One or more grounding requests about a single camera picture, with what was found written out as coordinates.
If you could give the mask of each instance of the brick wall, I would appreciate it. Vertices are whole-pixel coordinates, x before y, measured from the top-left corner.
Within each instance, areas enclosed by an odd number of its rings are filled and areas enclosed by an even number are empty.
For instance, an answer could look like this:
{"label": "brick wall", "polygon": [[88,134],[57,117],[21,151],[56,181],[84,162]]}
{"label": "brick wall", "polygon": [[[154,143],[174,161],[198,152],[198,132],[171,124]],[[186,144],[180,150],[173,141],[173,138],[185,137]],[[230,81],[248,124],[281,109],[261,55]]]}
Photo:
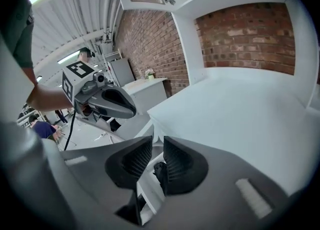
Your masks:
{"label": "brick wall", "polygon": [[189,85],[185,57],[171,13],[155,10],[126,10],[115,47],[129,58],[133,75],[140,79],[153,68],[155,77],[167,77],[169,96]]}
{"label": "brick wall", "polygon": [[253,3],[195,20],[206,67],[245,67],[293,75],[295,40],[284,3]]}

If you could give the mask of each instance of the green shirt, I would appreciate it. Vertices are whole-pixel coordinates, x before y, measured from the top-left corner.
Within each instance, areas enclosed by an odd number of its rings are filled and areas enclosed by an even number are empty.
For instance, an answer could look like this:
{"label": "green shirt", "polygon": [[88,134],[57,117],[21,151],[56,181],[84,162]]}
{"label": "green shirt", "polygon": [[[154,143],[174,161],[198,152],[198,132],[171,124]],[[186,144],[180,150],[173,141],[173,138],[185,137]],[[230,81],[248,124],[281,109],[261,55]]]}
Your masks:
{"label": "green shirt", "polygon": [[33,29],[34,17],[31,2],[18,0],[1,33],[9,51],[21,68],[33,68],[31,58]]}

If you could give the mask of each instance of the black cable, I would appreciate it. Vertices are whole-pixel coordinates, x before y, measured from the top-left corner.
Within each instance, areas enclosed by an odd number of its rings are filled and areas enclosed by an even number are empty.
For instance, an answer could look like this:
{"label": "black cable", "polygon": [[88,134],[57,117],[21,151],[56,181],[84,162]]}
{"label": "black cable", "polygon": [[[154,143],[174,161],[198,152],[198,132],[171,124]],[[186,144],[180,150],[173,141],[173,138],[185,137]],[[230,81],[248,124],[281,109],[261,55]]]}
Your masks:
{"label": "black cable", "polygon": [[69,133],[68,139],[66,140],[64,151],[67,150],[67,147],[68,147],[68,144],[69,144],[69,140],[71,138],[72,130],[74,128],[75,117],[76,117],[76,112],[73,113],[73,117],[72,117],[72,120],[71,120],[71,126],[70,126],[70,133]]}

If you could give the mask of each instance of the ceiling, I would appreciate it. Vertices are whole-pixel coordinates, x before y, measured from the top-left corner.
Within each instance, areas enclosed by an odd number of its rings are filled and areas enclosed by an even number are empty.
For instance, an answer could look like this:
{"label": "ceiling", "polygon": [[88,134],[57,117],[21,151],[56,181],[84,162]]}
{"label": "ceiling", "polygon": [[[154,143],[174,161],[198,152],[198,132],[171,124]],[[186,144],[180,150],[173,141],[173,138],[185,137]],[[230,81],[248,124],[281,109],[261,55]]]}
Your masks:
{"label": "ceiling", "polygon": [[[115,18],[115,10],[112,15],[113,2],[118,6],[120,0],[109,1],[107,27],[110,18]],[[32,61],[36,76],[42,76],[39,83],[49,87],[59,86],[62,68],[76,61],[77,57],[63,64],[57,62],[82,47],[95,52],[90,64],[98,64],[99,69],[104,67],[100,52],[104,55],[112,52],[112,43],[102,42],[104,7],[105,0],[39,0],[32,5]],[[122,12],[120,7],[117,24]]]}

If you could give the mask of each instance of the white table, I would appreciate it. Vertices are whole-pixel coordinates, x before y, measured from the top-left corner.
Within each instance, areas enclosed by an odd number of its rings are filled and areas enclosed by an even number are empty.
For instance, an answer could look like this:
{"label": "white table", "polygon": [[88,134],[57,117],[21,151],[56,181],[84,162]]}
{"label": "white table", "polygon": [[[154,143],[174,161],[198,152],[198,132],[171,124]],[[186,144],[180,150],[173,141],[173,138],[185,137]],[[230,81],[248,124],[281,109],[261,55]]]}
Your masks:
{"label": "white table", "polygon": [[238,155],[289,195],[309,181],[319,155],[319,116],[284,88],[206,79],[148,111],[154,135]]}
{"label": "white table", "polygon": [[147,110],[153,108],[167,99],[163,81],[167,78],[139,79],[130,82],[122,88],[132,98],[137,113],[144,115]]}

